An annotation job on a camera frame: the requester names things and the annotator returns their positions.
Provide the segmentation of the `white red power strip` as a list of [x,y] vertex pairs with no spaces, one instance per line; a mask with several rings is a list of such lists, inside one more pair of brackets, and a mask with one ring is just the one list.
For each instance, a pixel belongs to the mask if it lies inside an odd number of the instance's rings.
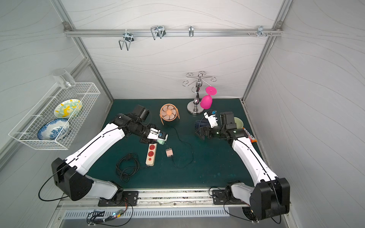
[[146,156],[145,164],[147,166],[154,166],[155,164],[155,158],[156,158],[156,150],[157,150],[157,144],[149,144],[148,146],[148,152]]

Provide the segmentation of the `blue white patterned bowl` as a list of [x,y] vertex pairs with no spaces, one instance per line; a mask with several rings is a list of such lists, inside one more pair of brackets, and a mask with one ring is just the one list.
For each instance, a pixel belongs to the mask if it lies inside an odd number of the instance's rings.
[[58,118],[49,121],[43,125],[38,133],[37,138],[39,140],[56,140],[65,137],[71,129],[70,123],[67,119]]

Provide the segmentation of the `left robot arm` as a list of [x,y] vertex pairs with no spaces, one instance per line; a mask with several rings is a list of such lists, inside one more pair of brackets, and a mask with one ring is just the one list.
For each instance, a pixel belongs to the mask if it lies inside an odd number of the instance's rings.
[[145,124],[132,113],[118,114],[113,121],[81,149],[65,159],[57,158],[51,164],[55,185],[72,201],[84,197],[112,199],[120,187],[110,181],[87,176],[93,164],[115,143],[129,135],[136,135],[141,143],[163,144],[168,135],[155,124]]

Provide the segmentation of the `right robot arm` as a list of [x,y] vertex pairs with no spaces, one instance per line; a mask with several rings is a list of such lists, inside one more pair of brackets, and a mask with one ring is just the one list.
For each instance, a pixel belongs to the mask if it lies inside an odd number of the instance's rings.
[[263,161],[244,129],[204,126],[197,130],[202,138],[226,140],[238,154],[253,180],[253,187],[243,182],[228,186],[228,195],[247,203],[257,220],[289,213],[290,184],[279,178]]

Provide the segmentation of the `colourful snack packet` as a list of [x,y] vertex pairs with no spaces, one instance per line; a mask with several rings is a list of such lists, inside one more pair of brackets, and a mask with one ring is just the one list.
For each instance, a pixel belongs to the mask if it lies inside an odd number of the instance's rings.
[[243,127],[243,130],[246,132],[246,134],[248,135],[251,143],[256,143],[257,139],[246,129]]

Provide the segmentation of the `small metal hook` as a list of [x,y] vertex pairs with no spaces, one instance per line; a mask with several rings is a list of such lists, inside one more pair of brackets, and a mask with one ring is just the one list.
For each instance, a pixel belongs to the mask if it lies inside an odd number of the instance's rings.
[[192,38],[194,36],[194,27],[189,26],[188,31],[189,31],[189,37]]

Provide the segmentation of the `green ceramic bowl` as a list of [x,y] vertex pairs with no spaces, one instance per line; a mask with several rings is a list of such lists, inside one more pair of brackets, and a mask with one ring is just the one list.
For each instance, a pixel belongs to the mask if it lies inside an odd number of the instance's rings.
[[235,124],[236,124],[237,129],[244,128],[244,123],[243,123],[243,121],[240,118],[234,117],[234,121],[235,121]]

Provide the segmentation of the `pink usb charger plug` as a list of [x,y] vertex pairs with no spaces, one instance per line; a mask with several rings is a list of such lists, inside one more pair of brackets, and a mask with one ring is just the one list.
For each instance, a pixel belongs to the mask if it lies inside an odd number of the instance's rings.
[[167,157],[172,157],[174,155],[172,148],[168,148],[165,150]]

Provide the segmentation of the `metal double hook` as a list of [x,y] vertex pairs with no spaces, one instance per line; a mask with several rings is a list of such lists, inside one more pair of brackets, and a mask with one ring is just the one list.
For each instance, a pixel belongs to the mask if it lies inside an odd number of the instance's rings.
[[162,38],[166,35],[165,27],[164,26],[152,26],[150,28],[150,31],[152,33],[152,37],[154,40],[157,38]]
[[122,39],[118,41],[120,49],[123,50],[123,48],[125,48],[127,51],[129,51],[131,43],[133,41],[134,41],[134,35],[126,30],[125,33],[123,34]]

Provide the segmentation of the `green usb charger plug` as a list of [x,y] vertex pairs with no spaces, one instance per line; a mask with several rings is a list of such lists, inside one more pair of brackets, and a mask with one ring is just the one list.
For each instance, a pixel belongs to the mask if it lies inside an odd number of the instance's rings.
[[158,137],[157,142],[161,145],[164,145],[167,141],[168,135],[165,135],[164,137]]

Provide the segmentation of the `metal hook right end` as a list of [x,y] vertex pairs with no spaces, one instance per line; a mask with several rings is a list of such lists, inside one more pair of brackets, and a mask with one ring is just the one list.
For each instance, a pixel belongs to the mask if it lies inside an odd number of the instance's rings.
[[248,32],[248,36],[255,36],[255,37],[271,37],[272,32],[266,32],[262,26],[259,26],[255,32]]

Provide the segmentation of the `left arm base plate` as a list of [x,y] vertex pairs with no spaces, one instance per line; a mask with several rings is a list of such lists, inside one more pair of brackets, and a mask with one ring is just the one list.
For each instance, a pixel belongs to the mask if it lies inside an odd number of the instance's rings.
[[136,206],[138,201],[138,191],[118,191],[111,199],[100,198],[99,207],[122,207],[123,205]]

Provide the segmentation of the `orange desk fan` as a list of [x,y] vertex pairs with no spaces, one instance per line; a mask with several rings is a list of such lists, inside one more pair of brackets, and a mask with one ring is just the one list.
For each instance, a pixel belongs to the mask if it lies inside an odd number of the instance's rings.
[[173,104],[163,105],[160,109],[159,116],[163,125],[165,122],[171,122],[175,119],[180,119],[179,110]]

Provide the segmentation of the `pink plastic wine glass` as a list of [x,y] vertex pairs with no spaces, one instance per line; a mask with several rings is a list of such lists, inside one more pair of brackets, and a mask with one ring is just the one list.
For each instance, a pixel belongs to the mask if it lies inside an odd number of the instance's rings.
[[213,86],[209,86],[205,89],[205,92],[207,95],[202,98],[200,106],[203,109],[210,109],[213,103],[212,96],[217,94],[217,89]]

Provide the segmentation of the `navy blue desk fan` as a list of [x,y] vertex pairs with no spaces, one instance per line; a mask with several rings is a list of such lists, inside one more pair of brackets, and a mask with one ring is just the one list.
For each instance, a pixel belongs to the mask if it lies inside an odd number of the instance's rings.
[[204,135],[204,130],[210,129],[211,125],[207,119],[197,120],[194,123],[194,130],[197,135]]

